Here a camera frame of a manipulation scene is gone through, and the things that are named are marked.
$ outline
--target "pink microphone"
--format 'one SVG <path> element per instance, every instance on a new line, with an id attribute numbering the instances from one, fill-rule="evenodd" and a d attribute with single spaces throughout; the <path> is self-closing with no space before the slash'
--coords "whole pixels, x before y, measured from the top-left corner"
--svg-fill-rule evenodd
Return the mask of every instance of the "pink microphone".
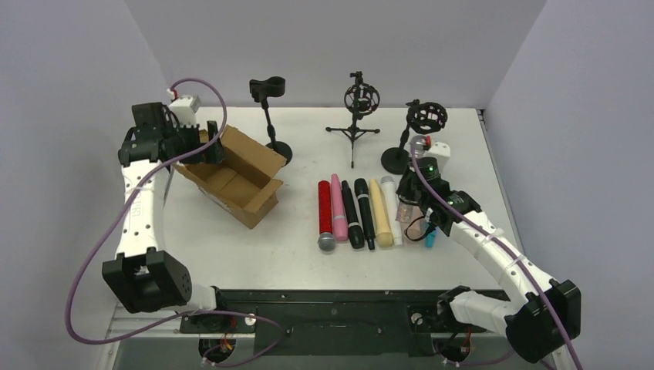
<path id="1" fill-rule="evenodd" d="M 347 241 L 347 220 L 341 194 L 341 181 L 339 175 L 335 173 L 332 175 L 332 209 L 334 237 L 337 241 Z"/>

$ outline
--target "wall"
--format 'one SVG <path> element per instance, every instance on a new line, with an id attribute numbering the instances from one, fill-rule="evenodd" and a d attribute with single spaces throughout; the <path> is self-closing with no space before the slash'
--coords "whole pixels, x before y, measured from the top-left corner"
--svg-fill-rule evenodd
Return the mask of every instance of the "wall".
<path id="1" fill-rule="evenodd" d="M 582 291 L 586 368 L 651 368 L 654 2 L 549 0 L 486 111 L 524 249 Z"/>
<path id="2" fill-rule="evenodd" d="M 0 368 L 95 368 L 66 334 L 73 275 L 123 202 L 116 152 L 130 106 L 164 99 L 157 61 L 120 0 L 0 4 Z M 115 298 L 87 271 L 74 326 L 103 338 Z"/>
<path id="3" fill-rule="evenodd" d="M 342 106 L 362 70 L 383 106 L 485 107 L 544 0 L 126 0 L 168 82 L 220 82 L 254 105 L 250 79 L 284 76 L 277 106 Z M 216 104 L 209 92 L 203 96 Z"/>

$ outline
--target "white tabletop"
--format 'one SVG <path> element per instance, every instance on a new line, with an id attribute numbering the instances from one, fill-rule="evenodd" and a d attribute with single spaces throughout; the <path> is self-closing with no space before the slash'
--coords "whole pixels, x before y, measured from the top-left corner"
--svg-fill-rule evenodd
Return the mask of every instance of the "white tabletop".
<path id="1" fill-rule="evenodd" d="M 491 220 L 515 242 L 482 128 L 474 109 L 449 109 L 446 128 L 433 138 L 452 148 L 443 172 L 453 189 L 467 191 Z M 278 140 L 293 149 L 293 160 L 277 178 L 279 204 L 249 230 L 180 174 L 174 176 L 165 209 L 165 239 L 169 253 L 189 269 L 194 282 L 223 289 L 396 290 L 498 289 L 494 279 L 460 245 L 439 234 L 433 248 L 405 244 L 390 249 L 355 251 L 341 243 L 324 254 L 318 238 L 318 182 L 337 173 L 352 183 L 387 175 L 379 158 L 399 143 L 406 109 L 378 109 L 359 121 L 367 133 L 355 144 L 355 168 L 350 169 L 350 144 L 326 126 L 347 127 L 344 108 L 270 108 Z M 220 108 L 202 108 L 201 122 L 221 121 Z M 260 143 L 268 143 L 260 108 L 229 108 L 228 124 Z"/>

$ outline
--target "cardboard box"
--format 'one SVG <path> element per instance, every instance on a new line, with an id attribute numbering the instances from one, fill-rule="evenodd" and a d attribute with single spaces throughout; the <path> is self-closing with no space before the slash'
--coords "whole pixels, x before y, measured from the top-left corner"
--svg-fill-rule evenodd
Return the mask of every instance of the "cardboard box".
<path id="1" fill-rule="evenodd" d="M 225 127 L 221 142 L 223 163 L 175 165 L 175 169 L 252 229 L 277 204 L 275 191 L 283 183 L 273 177 L 286 159 L 231 126 Z"/>

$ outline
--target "yellow microphone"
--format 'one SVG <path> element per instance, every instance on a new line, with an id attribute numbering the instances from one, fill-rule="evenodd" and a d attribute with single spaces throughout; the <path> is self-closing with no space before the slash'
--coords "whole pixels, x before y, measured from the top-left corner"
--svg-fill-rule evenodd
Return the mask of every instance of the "yellow microphone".
<path id="1" fill-rule="evenodd" d="M 382 198 L 382 188 L 379 187 L 377 180 L 370 180 L 370 200 L 373 203 L 373 213 L 377 223 L 377 243 L 380 247 L 390 247 L 393 245 L 393 233 L 390 231 L 384 199 Z"/>

